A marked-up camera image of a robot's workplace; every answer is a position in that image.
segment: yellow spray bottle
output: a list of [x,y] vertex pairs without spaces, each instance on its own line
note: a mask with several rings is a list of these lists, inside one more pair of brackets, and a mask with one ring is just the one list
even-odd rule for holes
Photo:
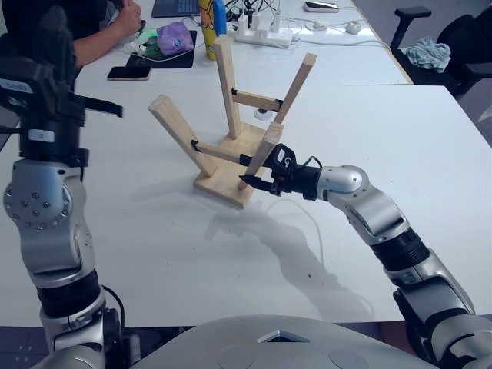
[[225,6],[222,0],[200,0],[201,30],[205,39],[207,57],[215,59],[214,42],[219,35],[228,33]]

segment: white table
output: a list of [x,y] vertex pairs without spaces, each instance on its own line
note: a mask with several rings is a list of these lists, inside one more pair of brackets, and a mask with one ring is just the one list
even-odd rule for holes
[[[184,85],[194,80],[175,73]],[[85,87],[127,107],[124,120],[89,112],[82,144],[91,149],[86,218],[98,273],[123,299],[129,327],[242,314],[401,319],[379,261],[329,204],[256,191],[238,211],[193,189],[197,168],[146,111],[155,95],[147,83]],[[161,84],[203,140],[220,140],[226,124],[218,86],[204,94]],[[251,112],[245,121],[254,122]],[[477,313],[492,312],[490,148],[444,88],[325,87],[310,77],[282,141],[300,161],[317,155],[325,165],[364,168],[440,255]],[[0,155],[0,188],[16,145],[12,139]],[[37,326],[39,302],[3,211],[0,234],[0,325]]]
[[[159,27],[174,22],[176,18],[150,18],[154,0],[141,0],[143,18],[147,19],[148,26]],[[351,0],[342,0],[338,3],[343,8],[338,13],[309,13],[302,8],[301,0],[289,0],[282,2],[282,14],[286,18],[306,18],[313,20],[326,20],[331,24],[340,24],[351,20],[360,20],[364,16],[354,8],[343,8],[354,6]],[[271,16],[269,10],[262,14]],[[197,45],[203,43],[201,29],[190,20],[185,24],[194,30],[198,30]],[[363,25],[359,35],[349,35],[343,32],[344,26],[336,26],[323,32],[311,32],[304,28],[296,37],[303,40],[335,43],[354,43],[366,40],[378,39],[372,32],[368,23]],[[290,25],[294,33],[300,28],[294,22],[283,22],[283,26]],[[238,83],[242,88],[258,88],[258,80],[280,80],[285,86],[291,83],[292,72],[286,74],[288,68],[297,69],[300,60],[306,52],[317,54],[317,67],[313,72],[323,85],[399,85],[408,84],[402,75],[398,64],[395,64],[391,53],[379,44],[358,46],[319,46],[319,45],[294,45],[291,50],[265,47],[260,45],[248,45],[233,42],[234,66],[238,77]],[[85,91],[85,86],[101,86],[106,79],[110,69],[115,65],[125,65],[128,55],[121,48],[116,48],[96,63],[85,67],[79,78],[79,91]],[[187,70],[156,70],[154,73],[163,76],[164,85],[169,79],[179,83],[181,73],[202,76],[207,73],[205,69],[216,70],[215,63],[207,60],[203,46],[195,52],[194,67],[192,71]]]

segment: white power strip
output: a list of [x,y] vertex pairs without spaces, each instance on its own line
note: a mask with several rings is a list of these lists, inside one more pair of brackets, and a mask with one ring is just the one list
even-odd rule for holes
[[280,29],[280,23],[280,14],[276,14],[273,21],[270,18],[254,14],[251,28],[248,28],[248,17],[243,14],[238,19],[236,41],[288,48],[292,42],[293,32],[287,28]]

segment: label on robot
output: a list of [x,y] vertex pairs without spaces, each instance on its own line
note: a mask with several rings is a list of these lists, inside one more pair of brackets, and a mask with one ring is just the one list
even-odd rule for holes
[[285,156],[285,151],[281,149],[281,150],[278,152],[278,155],[277,155],[277,160],[281,163],[281,162],[282,162],[282,160],[284,160],[284,156]]
[[55,133],[42,129],[30,129],[29,139],[31,141],[55,142]]
[[32,94],[31,86],[24,82],[11,81],[9,79],[0,78],[0,86],[2,86],[5,90],[26,92],[28,94]]

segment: person's hand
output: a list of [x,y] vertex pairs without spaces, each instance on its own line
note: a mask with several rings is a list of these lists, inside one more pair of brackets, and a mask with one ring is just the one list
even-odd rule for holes
[[115,27],[120,31],[121,37],[125,38],[133,35],[141,27],[140,6],[133,0],[124,0],[123,8],[120,10],[115,20]]

